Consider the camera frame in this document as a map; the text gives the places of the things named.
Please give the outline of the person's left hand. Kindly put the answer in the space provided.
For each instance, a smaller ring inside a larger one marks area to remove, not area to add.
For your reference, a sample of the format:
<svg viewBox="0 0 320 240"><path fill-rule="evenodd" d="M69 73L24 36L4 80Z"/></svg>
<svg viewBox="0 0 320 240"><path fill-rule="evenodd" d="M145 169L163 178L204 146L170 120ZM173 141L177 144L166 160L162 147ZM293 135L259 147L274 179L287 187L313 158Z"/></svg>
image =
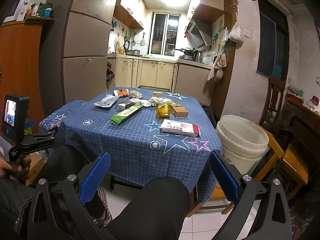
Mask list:
<svg viewBox="0 0 320 240"><path fill-rule="evenodd" d="M30 177L31 157L26 155L19 163L7 162L3 158L0 160L0 176L9 177L15 176L20 180L27 180Z"/></svg>

